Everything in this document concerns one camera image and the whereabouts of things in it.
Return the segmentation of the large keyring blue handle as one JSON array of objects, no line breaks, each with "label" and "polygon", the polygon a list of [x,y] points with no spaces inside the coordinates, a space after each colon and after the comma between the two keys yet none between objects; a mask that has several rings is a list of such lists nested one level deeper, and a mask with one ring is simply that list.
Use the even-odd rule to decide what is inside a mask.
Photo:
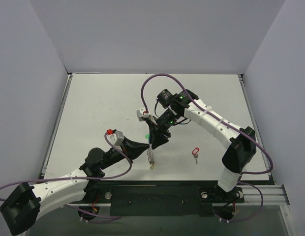
[{"label": "large keyring blue handle", "polygon": [[155,159],[154,159],[152,145],[150,142],[150,136],[148,136],[147,139],[148,139],[148,143],[149,143],[149,148],[147,149],[147,158],[148,158],[148,163],[150,165],[150,169],[152,170],[155,166]]}]

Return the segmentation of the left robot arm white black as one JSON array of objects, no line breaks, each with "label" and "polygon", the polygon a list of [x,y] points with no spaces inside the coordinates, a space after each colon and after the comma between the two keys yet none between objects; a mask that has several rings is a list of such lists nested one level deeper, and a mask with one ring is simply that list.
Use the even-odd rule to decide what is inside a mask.
[{"label": "left robot arm white black", "polygon": [[0,206],[10,233],[17,236],[27,231],[40,217],[66,204],[92,202],[96,189],[91,186],[106,179],[104,169],[124,159],[132,164],[149,146],[124,138],[120,145],[112,145],[108,151],[91,149],[82,166],[60,178],[16,183]]}]

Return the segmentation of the red tag key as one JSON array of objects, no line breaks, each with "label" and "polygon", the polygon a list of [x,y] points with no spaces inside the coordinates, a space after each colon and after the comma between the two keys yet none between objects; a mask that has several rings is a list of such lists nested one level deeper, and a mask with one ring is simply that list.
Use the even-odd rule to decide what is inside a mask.
[{"label": "red tag key", "polygon": [[195,147],[193,149],[193,151],[191,152],[191,154],[193,155],[193,158],[195,160],[195,163],[198,164],[198,152],[199,152],[199,148],[198,147]]}]

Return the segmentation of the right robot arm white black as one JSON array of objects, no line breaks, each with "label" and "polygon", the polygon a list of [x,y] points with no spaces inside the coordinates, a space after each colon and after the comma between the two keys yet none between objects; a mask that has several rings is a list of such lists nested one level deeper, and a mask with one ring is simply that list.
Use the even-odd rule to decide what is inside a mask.
[{"label": "right robot arm white black", "polygon": [[143,119],[150,129],[152,148],[168,142],[171,137],[169,128],[180,118],[193,121],[204,128],[226,148],[222,158],[224,170],[214,193],[218,200],[228,200],[240,181],[244,168],[256,154],[255,131],[251,127],[243,129],[228,122],[189,90],[172,94],[165,89],[157,96],[157,102],[165,109],[160,117],[143,111]]}]

